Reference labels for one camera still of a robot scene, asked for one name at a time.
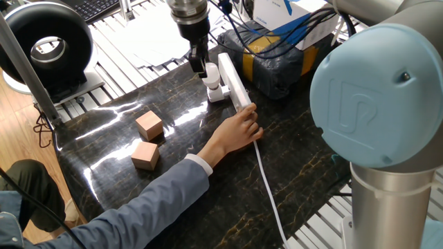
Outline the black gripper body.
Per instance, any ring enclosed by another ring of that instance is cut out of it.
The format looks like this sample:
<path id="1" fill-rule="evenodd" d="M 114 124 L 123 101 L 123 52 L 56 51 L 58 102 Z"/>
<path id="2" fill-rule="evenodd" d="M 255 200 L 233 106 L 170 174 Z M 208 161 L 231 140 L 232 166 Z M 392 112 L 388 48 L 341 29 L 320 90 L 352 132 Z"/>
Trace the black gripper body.
<path id="1" fill-rule="evenodd" d="M 178 28 L 181 36 L 189 41 L 191 48 L 208 50 L 208 33 L 210 31 L 208 17 L 195 24 L 179 24 Z"/>

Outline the person's right hand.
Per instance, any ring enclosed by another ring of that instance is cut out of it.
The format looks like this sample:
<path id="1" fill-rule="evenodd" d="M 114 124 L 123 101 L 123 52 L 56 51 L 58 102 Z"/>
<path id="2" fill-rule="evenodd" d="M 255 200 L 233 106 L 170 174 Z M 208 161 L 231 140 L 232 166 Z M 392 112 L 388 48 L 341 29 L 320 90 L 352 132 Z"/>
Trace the person's right hand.
<path id="1" fill-rule="evenodd" d="M 256 109 L 256 104 L 252 103 L 225 119 L 208 141 L 211 149 L 221 149 L 226 155 L 260 139 L 264 130 L 257 123 Z"/>

